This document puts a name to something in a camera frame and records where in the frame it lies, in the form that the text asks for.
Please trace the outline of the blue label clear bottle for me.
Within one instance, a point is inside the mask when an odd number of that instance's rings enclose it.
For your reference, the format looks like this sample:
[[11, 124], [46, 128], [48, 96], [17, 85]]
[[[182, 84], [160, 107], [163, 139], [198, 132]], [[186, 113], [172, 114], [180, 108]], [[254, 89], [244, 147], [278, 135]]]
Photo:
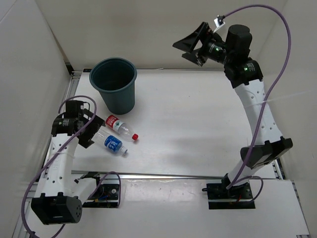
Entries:
[[111, 151], [114, 154], [125, 155], [128, 152], [128, 149], [123, 146], [123, 143], [121, 140], [109, 134], [103, 129], [100, 129], [94, 135], [93, 142], [102, 148], [107, 148], [109, 151]]

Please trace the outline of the red label clear bottle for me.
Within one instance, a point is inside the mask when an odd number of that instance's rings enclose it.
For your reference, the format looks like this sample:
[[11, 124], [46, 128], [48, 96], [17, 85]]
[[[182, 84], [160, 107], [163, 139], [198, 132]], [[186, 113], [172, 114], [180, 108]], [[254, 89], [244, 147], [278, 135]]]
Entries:
[[134, 130], [125, 122], [121, 121], [114, 115], [110, 115], [105, 119], [106, 126], [115, 131], [126, 141], [137, 141], [139, 135], [134, 132]]

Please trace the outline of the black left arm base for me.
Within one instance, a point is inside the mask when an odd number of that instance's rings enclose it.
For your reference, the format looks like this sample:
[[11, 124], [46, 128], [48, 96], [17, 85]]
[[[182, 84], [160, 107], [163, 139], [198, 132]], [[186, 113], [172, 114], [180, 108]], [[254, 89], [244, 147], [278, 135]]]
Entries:
[[84, 208], [119, 208], [121, 203], [121, 178], [117, 172], [101, 175], [89, 172], [74, 180], [73, 195]]

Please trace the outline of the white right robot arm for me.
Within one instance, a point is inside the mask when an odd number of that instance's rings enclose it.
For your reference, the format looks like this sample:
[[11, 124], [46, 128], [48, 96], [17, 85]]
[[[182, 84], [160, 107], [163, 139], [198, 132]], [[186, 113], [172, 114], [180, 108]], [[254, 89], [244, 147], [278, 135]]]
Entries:
[[223, 180], [223, 194], [234, 198], [257, 170], [282, 156], [293, 146], [279, 130], [264, 89], [263, 74], [259, 64], [249, 57], [253, 36], [247, 26], [236, 24], [228, 29], [225, 40], [203, 22], [189, 36], [175, 42], [173, 47], [183, 51], [182, 57], [202, 66], [207, 60], [224, 66], [226, 78], [238, 95], [253, 138], [250, 146], [240, 150], [241, 160]]

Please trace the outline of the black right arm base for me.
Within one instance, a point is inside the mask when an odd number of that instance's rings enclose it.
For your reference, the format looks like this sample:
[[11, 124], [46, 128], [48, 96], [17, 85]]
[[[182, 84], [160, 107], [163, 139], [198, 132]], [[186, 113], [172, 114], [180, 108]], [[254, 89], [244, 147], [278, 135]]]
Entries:
[[207, 183], [202, 192], [207, 193], [210, 210], [255, 209], [253, 194], [247, 182], [227, 190], [222, 183]]

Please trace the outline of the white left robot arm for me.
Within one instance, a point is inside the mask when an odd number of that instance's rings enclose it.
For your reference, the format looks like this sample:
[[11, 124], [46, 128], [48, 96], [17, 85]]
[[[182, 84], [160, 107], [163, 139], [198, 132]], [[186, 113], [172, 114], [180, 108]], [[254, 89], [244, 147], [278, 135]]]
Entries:
[[87, 109], [67, 110], [53, 121], [50, 157], [54, 161], [48, 166], [40, 196], [31, 202], [33, 212], [45, 225], [78, 223], [83, 203], [89, 196], [103, 195], [104, 186], [93, 176], [71, 177], [76, 147], [91, 146], [93, 136], [104, 125], [104, 120], [98, 116], [89, 122], [92, 116]]

